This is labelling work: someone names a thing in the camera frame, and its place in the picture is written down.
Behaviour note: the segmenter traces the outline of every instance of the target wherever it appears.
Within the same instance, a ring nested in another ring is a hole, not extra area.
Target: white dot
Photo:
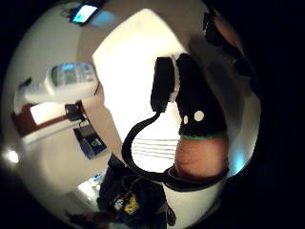
[[[11,162],[11,163],[18,163],[19,162],[19,156],[18,154],[13,151],[13,150],[9,150],[8,151],[8,160]]]
[[[183,122],[184,124],[188,124],[189,122],[189,118],[186,115],[183,117]]]
[[[204,118],[204,113],[201,111],[197,111],[195,112],[195,114],[193,114],[193,119],[196,121],[202,121]]]

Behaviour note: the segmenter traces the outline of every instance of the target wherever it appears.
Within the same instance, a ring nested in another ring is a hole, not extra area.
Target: white device
[[[88,63],[65,63],[48,69],[41,81],[21,86],[14,95],[14,111],[20,114],[28,103],[73,103],[94,95],[98,85],[94,68]]]

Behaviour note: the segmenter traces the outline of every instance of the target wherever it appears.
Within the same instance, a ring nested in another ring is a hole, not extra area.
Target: handheld scanner
[[[179,91],[179,75],[174,58],[157,57],[151,94],[154,112],[164,113],[168,102],[175,102]]]

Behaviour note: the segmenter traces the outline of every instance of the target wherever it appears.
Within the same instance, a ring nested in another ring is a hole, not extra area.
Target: black glove
[[[182,119],[180,136],[208,139],[225,135],[224,114],[197,64],[185,53],[180,54],[176,63],[180,74],[180,90],[175,100]]]

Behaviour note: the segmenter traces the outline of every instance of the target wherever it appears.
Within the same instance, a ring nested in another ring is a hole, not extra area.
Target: black strap
[[[171,176],[169,174],[169,169],[166,170],[164,173],[157,173],[157,172],[148,172],[145,171],[141,168],[139,168],[133,161],[132,158],[132,142],[139,134],[140,131],[142,131],[145,127],[151,125],[160,117],[161,113],[156,113],[153,117],[148,118],[144,121],[141,121],[137,123],[135,126],[132,127],[128,135],[126,136],[123,145],[122,145],[122,157],[126,164],[129,166],[129,168],[138,176],[143,177],[145,179],[149,179],[152,181],[156,182],[163,182],[163,183],[169,183],[169,184],[174,184],[174,185],[179,185],[182,187],[189,187],[190,185],[194,187],[203,187],[203,186],[210,186],[213,183],[216,183],[219,181],[221,178],[226,176],[228,173],[228,170],[224,171],[224,173],[221,173],[219,177],[216,177],[213,180],[210,180],[207,183],[193,183],[189,182],[187,180],[180,179],[178,177]]]

